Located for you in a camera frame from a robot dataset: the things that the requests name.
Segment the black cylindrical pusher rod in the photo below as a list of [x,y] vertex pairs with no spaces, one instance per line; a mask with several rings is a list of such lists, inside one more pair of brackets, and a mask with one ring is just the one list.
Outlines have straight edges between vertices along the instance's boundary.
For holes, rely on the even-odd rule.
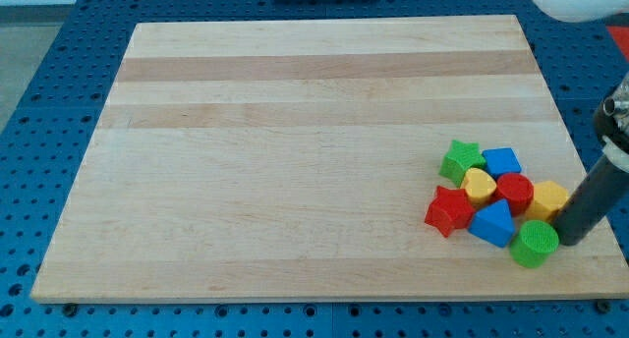
[[628,154],[604,153],[553,221],[560,244],[579,244],[627,193]]

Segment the black tool mount with cable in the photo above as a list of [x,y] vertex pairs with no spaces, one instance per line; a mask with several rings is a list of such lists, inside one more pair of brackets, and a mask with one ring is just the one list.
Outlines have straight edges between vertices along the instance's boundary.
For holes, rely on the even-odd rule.
[[594,114],[603,155],[618,169],[628,171],[628,75],[605,95]]

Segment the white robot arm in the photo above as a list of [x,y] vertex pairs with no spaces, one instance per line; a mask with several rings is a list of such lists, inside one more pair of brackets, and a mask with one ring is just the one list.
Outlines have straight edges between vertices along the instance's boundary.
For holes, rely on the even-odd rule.
[[[532,0],[564,23],[604,19],[628,9],[628,0]],[[602,155],[553,221],[564,246],[582,242],[628,194],[628,79],[601,101],[593,116]]]

